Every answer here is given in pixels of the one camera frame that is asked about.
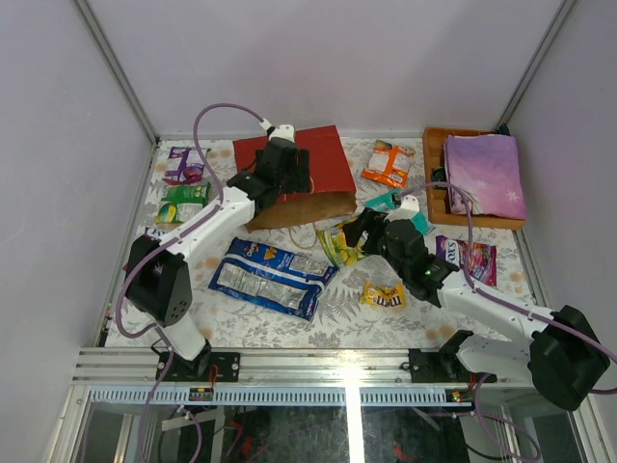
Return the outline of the red brown paper bag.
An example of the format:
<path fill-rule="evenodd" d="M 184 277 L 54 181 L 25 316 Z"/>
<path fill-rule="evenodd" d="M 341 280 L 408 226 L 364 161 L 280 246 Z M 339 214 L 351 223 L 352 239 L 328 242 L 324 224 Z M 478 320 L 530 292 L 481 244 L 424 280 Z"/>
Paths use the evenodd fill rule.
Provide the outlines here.
<path fill-rule="evenodd" d="M 308 152 L 301 163 L 303 191 L 284 193 L 246 225 L 248 232 L 288 229 L 350 215 L 356 210 L 356 185 L 334 125 L 301 129 L 299 149 Z"/>

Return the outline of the black object in tray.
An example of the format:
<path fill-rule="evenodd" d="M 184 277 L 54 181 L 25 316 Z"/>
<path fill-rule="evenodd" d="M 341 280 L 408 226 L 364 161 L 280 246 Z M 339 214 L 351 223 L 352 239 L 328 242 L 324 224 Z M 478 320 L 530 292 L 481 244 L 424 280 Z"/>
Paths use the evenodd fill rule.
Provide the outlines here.
<path fill-rule="evenodd" d="M 447 173 L 445 167 L 433 169 L 431 171 L 431 180 L 435 188 L 444 189 L 447 186 Z"/>

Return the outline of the yellow M&Ms packet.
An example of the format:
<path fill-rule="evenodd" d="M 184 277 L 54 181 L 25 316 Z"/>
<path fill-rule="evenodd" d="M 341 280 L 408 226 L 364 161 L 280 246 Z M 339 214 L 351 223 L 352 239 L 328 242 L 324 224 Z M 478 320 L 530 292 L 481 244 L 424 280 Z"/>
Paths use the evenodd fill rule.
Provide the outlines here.
<path fill-rule="evenodd" d="M 366 281 L 359 302 L 384 308 L 402 308 L 406 305 L 404 287 L 401 284 L 379 286 Z"/>

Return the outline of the purple snack packet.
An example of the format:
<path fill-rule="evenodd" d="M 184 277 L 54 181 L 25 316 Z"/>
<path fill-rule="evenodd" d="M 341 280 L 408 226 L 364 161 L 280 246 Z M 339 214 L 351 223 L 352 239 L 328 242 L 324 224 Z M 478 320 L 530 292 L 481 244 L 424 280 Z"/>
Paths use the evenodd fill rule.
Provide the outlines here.
<path fill-rule="evenodd" d="M 196 148 L 172 147 L 163 180 L 169 185 L 189 185 L 203 179 L 204 164 Z"/>

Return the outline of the purple princess cloth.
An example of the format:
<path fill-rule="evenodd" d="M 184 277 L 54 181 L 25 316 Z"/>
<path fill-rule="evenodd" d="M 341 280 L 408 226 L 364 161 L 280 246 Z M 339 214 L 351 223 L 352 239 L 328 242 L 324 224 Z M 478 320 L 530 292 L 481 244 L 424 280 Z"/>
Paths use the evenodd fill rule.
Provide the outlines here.
<path fill-rule="evenodd" d="M 443 146 L 446 181 L 453 214 L 524 220 L 526 206 L 520 179 L 517 141 L 512 136 L 484 134 L 446 138 Z"/>

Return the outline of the orange wooden tray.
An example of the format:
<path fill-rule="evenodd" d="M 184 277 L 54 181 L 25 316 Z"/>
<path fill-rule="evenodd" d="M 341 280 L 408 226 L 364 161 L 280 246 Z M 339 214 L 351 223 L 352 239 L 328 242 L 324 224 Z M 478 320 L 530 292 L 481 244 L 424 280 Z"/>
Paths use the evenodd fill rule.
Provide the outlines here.
<path fill-rule="evenodd" d="M 424 129 L 422 137 L 425 180 L 433 180 L 433 172 L 444 167 L 443 145 L 449 135 L 479 136 L 489 134 L 488 130 L 477 130 L 455 127 L 429 126 Z M 468 222 L 464 215 L 453 214 L 449 208 L 447 189 L 431 188 L 427 193 L 429 220 L 438 225 L 465 227 Z M 476 228 L 520 230 L 525 220 L 502 218 L 493 215 L 473 215 L 472 224 Z"/>

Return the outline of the floral table mat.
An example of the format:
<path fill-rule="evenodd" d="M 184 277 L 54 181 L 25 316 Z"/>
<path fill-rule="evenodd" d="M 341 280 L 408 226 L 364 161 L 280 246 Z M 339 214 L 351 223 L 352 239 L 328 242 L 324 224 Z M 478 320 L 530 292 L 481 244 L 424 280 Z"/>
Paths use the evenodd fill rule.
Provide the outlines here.
<path fill-rule="evenodd" d="M 375 139 L 342 138 L 341 143 L 356 184 L 357 205 L 387 192 L 387 188 L 362 178 L 361 171 L 372 153 Z M 155 227 L 155 215 L 165 193 L 164 167 L 172 147 L 191 147 L 189 140 L 163 141 L 152 159 L 150 178 L 136 219 L 136 236 L 145 227 Z M 221 179 L 236 171 L 231 140 L 201 140 L 210 149 L 208 159 Z M 246 232 L 237 229 L 235 235 L 243 239 L 273 244 L 281 249 L 298 252 L 314 260 L 327 262 L 315 232 L 344 220 L 322 221 L 317 225 L 303 225 L 288 229 Z M 427 303 L 418 302 L 409 293 L 402 308 L 361 304 L 359 299 L 366 281 L 393 286 L 398 281 L 389 266 L 376 257 L 369 257 L 338 271 L 320 295 L 313 321 L 231 298 L 213 291 L 208 284 L 227 251 L 234 235 L 228 235 L 209 248 L 191 270 L 196 285 L 190 314 L 213 347 L 274 347 L 274 348 L 403 348 L 439 347 L 458 329 L 469 329 L 485 336 L 497 332 L 459 313 L 442 311 Z M 497 288 L 504 293 L 534 302 L 518 242 L 512 231 L 476 228 L 474 242 L 495 245 L 497 250 Z M 128 339 L 118 331 L 115 320 L 107 322 L 104 347 L 149 346 L 155 333 L 149 331 L 137 339 Z"/>

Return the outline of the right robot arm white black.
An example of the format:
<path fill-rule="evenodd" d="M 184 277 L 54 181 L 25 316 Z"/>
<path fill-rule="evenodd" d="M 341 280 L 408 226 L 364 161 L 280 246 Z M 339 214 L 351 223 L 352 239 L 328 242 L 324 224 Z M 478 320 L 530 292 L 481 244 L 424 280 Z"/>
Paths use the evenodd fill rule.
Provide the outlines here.
<path fill-rule="evenodd" d="M 585 315 L 566 305 L 555 311 L 508 298 L 430 253 L 408 220 L 390 220 L 366 209 L 343 228 L 348 246 L 383 258 L 414 298 L 473 318 L 500 333 L 501 340 L 464 335 L 440 356 L 442 374 L 461 380 L 490 373 L 533 386 L 553 405 L 575 411 L 610 365 Z"/>

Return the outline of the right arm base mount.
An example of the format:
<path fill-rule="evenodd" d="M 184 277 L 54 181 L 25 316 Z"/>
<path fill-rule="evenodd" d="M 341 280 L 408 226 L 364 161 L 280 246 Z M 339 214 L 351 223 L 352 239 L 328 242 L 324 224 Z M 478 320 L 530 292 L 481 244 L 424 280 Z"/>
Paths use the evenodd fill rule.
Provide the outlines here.
<path fill-rule="evenodd" d="M 399 369 L 409 373 L 413 383 L 474 385 L 484 372 L 472 372 L 457 357 L 468 339 L 480 340 L 481 336 L 470 330 L 459 330 L 439 349 L 410 348 L 407 360 Z"/>

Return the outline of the blue Doritos chips bag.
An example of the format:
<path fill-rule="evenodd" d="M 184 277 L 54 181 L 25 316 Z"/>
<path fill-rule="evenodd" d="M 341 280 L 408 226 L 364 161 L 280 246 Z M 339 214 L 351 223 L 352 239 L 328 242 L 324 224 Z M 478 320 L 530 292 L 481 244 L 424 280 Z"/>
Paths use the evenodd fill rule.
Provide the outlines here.
<path fill-rule="evenodd" d="M 312 321 L 337 269 L 269 244 L 235 237 L 208 285 L 232 298 Z"/>

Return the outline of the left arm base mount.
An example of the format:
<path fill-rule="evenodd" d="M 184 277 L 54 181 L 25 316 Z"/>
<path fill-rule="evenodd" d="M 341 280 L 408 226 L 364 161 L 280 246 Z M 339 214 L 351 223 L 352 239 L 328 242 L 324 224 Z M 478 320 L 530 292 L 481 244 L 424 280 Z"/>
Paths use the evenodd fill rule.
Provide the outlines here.
<path fill-rule="evenodd" d="M 209 342 L 193 361 L 187 361 L 174 354 L 164 382 L 208 382 L 235 383 L 241 366 L 239 352 L 213 351 Z"/>

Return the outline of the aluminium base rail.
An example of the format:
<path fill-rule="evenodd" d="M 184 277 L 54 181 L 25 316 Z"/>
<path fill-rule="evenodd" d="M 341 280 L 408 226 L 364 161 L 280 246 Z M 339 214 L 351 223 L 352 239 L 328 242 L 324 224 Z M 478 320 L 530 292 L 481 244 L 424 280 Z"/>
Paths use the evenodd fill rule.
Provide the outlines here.
<path fill-rule="evenodd" d="M 191 376 L 175 358 L 166 368 L 162 348 L 98 348 L 80 351 L 72 385 L 90 387 L 100 401 L 142 403 L 336 404 L 351 387 L 367 404 L 451 405 L 455 391 L 472 389 L 478 373 L 456 378 L 439 372 L 433 349 L 220 348 L 209 366 Z"/>

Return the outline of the orange snack packet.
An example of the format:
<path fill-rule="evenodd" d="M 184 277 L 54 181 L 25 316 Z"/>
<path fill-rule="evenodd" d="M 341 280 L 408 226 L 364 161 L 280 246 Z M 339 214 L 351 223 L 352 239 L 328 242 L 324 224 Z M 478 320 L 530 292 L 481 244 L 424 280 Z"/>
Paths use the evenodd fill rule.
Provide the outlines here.
<path fill-rule="evenodd" d="M 416 154 L 411 146 L 377 140 L 362 177 L 392 188 L 403 188 Z"/>

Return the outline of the teal snack packet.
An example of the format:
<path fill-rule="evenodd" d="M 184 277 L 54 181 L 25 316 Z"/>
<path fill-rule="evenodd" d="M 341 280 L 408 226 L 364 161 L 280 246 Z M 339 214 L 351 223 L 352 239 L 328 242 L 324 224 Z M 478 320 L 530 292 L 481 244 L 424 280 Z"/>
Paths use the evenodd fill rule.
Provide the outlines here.
<path fill-rule="evenodd" d="M 388 191 L 388 193 L 368 200 L 365 203 L 365 206 L 378 212 L 389 213 L 399 207 L 401 202 L 401 189 L 394 188 Z M 414 224 L 416 229 L 423 235 L 428 235 L 435 229 L 435 226 L 426 218 L 426 216 L 419 209 L 410 218 L 410 220 Z"/>

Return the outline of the yellow green candy packet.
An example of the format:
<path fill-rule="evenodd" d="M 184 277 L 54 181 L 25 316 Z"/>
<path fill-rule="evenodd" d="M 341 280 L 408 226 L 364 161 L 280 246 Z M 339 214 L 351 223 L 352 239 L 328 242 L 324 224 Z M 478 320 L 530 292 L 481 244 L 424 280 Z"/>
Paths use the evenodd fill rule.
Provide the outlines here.
<path fill-rule="evenodd" d="M 347 245 L 343 227 L 354 221 L 354 218 L 348 219 L 317 232 L 327 258 L 338 269 L 354 265 L 366 257 L 366 253 L 362 251 L 362 246 L 366 241 L 366 233 L 361 236 L 354 247 Z"/>

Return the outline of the purple berries packet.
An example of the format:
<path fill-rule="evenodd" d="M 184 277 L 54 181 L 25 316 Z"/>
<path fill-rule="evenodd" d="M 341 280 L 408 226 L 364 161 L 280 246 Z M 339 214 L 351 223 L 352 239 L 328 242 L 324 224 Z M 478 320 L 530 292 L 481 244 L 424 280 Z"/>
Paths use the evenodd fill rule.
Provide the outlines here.
<path fill-rule="evenodd" d="M 468 242 L 451 239 L 444 235 L 436 236 L 436 252 L 440 259 L 463 269 L 467 255 Z M 469 273 L 477 281 L 496 287 L 497 268 L 496 246 L 474 242 L 471 246 Z"/>
<path fill-rule="evenodd" d="M 167 232 L 164 230 L 151 227 L 145 227 L 144 230 L 144 235 L 154 240 L 161 240 L 166 234 Z"/>

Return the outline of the red green snack packet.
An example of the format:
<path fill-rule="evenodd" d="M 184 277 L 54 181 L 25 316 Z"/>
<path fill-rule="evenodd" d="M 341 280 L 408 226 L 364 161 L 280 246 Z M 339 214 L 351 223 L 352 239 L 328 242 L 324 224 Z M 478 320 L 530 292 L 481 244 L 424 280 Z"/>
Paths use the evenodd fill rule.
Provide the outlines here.
<path fill-rule="evenodd" d="M 159 205 L 156 223 L 186 223 L 208 205 L 209 193 L 209 182 L 168 186 Z"/>

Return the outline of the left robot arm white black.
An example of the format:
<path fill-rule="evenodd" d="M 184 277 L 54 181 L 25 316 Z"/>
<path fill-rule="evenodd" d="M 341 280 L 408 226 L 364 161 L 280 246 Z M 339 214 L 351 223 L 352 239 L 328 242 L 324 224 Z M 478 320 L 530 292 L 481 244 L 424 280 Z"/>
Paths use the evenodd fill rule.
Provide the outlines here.
<path fill-rule="evenodd" d="M 177 368 L 188 379 L 201 380 L 211 368 L 208 341 L 189 314 L 190 268 L 218 239 L 251 222 L 279 197 L 310 188 L 309 151 L 275 137 L 255 153 L 251 171 L 228 180 L 219 201 L 158 240 L 141 236 L 133 242 L 120 299 L 148 316 L 179 356 Z"/>

